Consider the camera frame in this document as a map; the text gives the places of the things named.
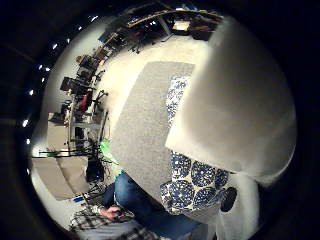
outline blue patterned cushion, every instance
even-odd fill
[[[166,105],[171,128],[189,77],[173,77]],[[160,186],[163,205],[171,214],[182,214],[221,203],[229,172],[170,151],[172,181]]]

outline area rug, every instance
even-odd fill
[[[127,98],[111,139],[113,157],[159,203],[162,203],[160,185],[172,179],[170,152],[165,148],[170,79],[190,76],[193,69],[194,65],[181,62],[146,64]],[[209,222],[216,211],[208,208],[188,216]]]

